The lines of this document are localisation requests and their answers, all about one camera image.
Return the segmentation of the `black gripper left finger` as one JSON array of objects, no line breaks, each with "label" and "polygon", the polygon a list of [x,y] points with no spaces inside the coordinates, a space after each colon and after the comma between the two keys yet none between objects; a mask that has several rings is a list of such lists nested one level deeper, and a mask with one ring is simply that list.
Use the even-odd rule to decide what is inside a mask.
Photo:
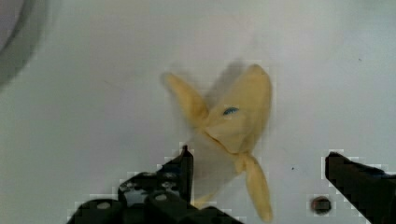
[{"label": "black gripper left finger", "polygon": [[208,206],[191,204],[193,156],[184,146],[156,172],[142,172],[121,183],[118,198],[83,203],[66,224],[243,224]]}]

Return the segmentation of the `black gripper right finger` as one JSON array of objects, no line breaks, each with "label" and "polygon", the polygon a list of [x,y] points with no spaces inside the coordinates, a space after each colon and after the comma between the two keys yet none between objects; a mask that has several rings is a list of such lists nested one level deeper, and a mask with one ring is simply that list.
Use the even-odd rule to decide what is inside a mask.
[{"label": "black gripper right finger", "polygon": [[325,176],[371,224],[396,224],[395,175],[331,152]]}]

